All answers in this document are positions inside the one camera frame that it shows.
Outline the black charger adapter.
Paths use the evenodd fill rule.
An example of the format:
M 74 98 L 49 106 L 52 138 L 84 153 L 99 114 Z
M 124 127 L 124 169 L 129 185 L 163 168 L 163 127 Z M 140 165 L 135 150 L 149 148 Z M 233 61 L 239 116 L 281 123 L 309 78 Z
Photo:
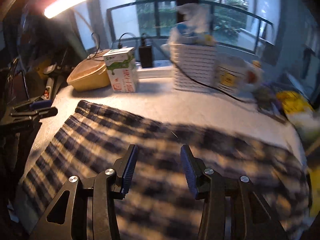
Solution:
M 146 34 L 142 33 L 139 46 L 139 58 L 142 68 L 153 68 L 152 45 L 146 44 Z

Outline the white green milk carton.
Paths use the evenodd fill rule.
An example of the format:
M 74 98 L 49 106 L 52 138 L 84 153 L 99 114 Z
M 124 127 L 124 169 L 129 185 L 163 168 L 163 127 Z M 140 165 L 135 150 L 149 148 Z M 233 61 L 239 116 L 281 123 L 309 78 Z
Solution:
M 113 91 L 135 93 L 138 85 L 135 48 L 113 49 L 103 58 Z

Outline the yellow packet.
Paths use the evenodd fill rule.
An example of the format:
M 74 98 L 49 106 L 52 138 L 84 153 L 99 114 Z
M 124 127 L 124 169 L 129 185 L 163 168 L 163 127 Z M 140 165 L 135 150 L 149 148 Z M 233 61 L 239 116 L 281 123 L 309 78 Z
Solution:
M 278 92 L 276 98 L 280 101 L 286 115 L 313 112 L 313 108 L 302 94 L 292 90 Z

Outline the yellow lidded food container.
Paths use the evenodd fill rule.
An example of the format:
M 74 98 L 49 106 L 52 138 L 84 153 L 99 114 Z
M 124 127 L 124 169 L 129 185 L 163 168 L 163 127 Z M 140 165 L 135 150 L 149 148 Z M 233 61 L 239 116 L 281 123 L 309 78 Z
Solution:
M 106 64 L 102 56 L 81 61 L 67 78 L 67 83 L 77 92 L 110 85 Z

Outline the silver spray can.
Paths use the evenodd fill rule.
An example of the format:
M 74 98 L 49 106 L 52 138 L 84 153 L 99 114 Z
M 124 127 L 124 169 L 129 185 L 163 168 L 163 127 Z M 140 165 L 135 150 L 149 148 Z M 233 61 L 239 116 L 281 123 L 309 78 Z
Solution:
M 48 77 L 46 88 L 44 90 L 44 94 L 42 96 L 43 100 L 51 100 L 52 99 L 52 92 L 54 86 L 54 79 L 52 77 Z

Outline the white desk lamp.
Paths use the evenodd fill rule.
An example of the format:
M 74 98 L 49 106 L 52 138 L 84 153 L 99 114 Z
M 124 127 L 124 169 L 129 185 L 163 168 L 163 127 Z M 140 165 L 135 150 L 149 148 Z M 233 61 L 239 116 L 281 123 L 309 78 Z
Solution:
M 94 44 L 96 47 L 96 53 L 97 53 L 100 49 L 99 35 L 94 32 L 93 27 L 88 22 L 88 20 L 83 16 L 83 14 L 81 14 L 80 12 L 74 9 L 74 7 L 76 7 L 77 5 L 87 1 L 88 0 L 55 0 L 53 3 L 51 3 L 44 9 L 44 16 L 46 16 L 46 18 L 48 19 L 51 19 L 69 9 L 72 10 L 74 14 L 78 15 L 78 17 L 82 19 L 84 24 L 87 26 L 87 28 L 91 32 L 91 37 L 92 37 L 92 40 L 94 41 Z

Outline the white perforated basket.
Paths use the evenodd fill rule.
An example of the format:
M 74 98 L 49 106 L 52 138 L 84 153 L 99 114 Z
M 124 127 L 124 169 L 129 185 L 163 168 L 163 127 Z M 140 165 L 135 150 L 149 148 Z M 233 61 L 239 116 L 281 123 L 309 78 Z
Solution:
M 176 90 L 208 93 L 214 85 L 216 46 L 174 44 L 170 48 Z

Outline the plaid pajama pants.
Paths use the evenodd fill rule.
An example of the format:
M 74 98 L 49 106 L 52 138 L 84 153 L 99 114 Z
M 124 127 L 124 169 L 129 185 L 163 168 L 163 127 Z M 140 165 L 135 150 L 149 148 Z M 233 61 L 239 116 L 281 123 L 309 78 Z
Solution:
M 189 192 L 180 148 L 229 178 L 246 175 L 262 193 L 289 238 L 308 214 L 305 168 L 288 150 L 209 127 L 162 123 L 81 100 L 22 181 L 41 215 L 70 176 L 89 178 L 139 149 L 129 194 L 116 202 L 122 239 L 196 239 L 202 203 Z

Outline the white bear mug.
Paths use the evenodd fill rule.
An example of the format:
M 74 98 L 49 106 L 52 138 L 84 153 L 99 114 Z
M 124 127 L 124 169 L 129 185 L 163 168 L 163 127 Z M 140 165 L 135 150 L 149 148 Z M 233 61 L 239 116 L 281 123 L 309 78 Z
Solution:
M 263 80 L 264 71 L 258 60 L 247 62 L 240 57 L 226 53 L 217 56 L 214 85 L 216 88 L 231 94 L 253 92 Z

